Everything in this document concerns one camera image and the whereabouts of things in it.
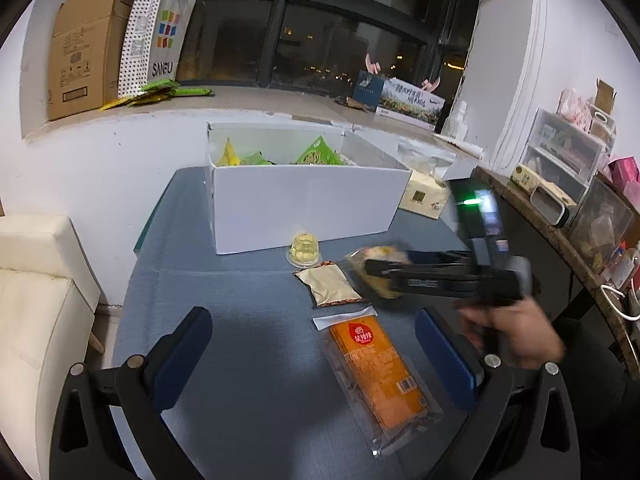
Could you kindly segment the right hand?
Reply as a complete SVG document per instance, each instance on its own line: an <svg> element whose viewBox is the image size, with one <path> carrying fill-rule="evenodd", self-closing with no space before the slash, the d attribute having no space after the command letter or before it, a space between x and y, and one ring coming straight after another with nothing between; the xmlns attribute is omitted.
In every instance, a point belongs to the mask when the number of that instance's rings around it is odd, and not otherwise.
<svg viewBox="0 0 640 480"><path fill-rule="evenodd" d="M562 339L532 297L525 297L509 307L458 304L457 310L465 337L478 351L485 350L483 336L486 330L494 328L506 337L511 356L521 368L536 370L564 358Z"/></svg>

